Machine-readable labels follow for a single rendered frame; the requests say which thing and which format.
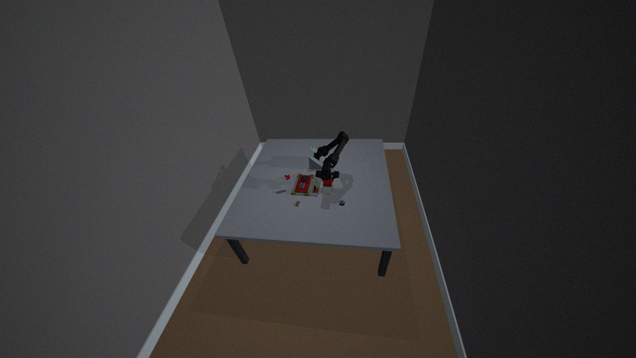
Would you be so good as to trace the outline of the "red toy car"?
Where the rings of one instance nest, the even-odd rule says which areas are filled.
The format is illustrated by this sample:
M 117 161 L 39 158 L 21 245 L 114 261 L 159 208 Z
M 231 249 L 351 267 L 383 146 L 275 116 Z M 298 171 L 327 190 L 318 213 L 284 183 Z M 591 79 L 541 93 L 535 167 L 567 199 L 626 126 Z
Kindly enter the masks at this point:
M 300 175 L 299 179 L 298 179 L 298 182 L 296 184 L 295 192 L 308 193 L 309 185 L 311 183 L 311 177 L 312 176 Z M 305 183 L 304 188 L 299 188 L 301 182 Z

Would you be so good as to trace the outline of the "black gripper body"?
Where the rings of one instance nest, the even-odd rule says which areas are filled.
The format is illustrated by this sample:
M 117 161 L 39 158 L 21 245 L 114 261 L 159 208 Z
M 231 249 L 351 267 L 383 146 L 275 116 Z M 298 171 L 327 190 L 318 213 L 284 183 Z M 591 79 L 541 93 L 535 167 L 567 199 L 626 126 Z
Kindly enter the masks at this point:
M 331 173 L 331 168 L 329 169 L 329 172 Z M 332 177 L 334 178 L 338 178 L 339 177 L 340 172 L 333 172 L 331 173 Z M 321 171 L 316 171 L 316 177 L 321 177 Z

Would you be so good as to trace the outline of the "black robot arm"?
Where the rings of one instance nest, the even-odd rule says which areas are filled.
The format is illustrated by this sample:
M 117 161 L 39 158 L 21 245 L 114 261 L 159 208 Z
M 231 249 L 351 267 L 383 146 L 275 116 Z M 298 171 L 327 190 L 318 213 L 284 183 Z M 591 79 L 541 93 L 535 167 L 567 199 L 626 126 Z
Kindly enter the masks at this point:
M 331 179 L 331 173 L 329 172 L 329 169 L 330 168 L 332 169 L 337 165 L 340 153 L 342 149 L 344 148 L 345 144 L 347 144 L 347 142 L 348 142 L 348 135 L 342 131 L 338 134 L 338 137 L 335 140 L 333 140 L 330 144 L 328 144 L 327 146 L 319 147 L 318 151 L 314 153 L 314 157 L 317 160 L 319 160 L 321 156 L 324 156 L 324 157 L 327 156 L 328 152 L 338 144 L 335 151 L 330 156 L 325 158 L 323 162 L 323 167 L 321 170 L 323 180 Z

